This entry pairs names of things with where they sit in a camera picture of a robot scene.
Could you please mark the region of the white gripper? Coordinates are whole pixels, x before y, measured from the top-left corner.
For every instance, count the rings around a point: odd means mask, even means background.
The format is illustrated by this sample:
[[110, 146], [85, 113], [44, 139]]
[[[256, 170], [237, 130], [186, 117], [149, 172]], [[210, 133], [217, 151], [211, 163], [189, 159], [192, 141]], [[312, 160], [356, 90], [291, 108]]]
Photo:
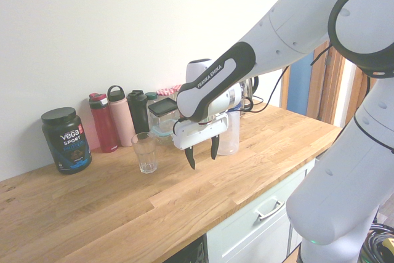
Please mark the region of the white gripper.
[[193, 146], [211, 138], [211, 158], [217, 157], [219, 149], [219, 134], [228, 129], [228, 115], [222, 113], [216, 116], [210, 123], [199, 124], [190, 120], [185, 120], [175, 124], [175, 134], [173, 135], [174, 145], [185, 150], [185, 156], [190, 167], [195, 170], [195, 159]]

